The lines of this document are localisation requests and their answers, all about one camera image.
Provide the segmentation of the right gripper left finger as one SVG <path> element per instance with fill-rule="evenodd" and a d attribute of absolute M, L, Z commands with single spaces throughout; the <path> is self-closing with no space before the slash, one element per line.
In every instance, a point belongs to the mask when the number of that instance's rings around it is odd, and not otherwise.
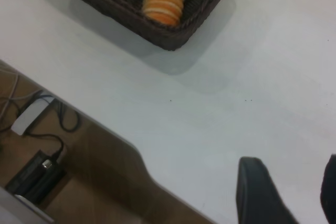
<path fill-rule="evenodd" d="M 236 207 L 239 223 L 297 223 L 282 201 L 267 167 L 255 157 L 241 157 Z"/>

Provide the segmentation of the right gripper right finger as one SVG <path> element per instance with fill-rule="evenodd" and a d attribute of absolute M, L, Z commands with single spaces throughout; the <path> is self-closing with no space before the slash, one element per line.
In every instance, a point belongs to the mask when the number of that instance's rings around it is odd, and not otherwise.
<path fill-rule="evenodd" d="M 335 177 L 335 154 L 332 154 L 325 167 L 320 193 L 321 206 L 330 224 L 335 224 Z"/>

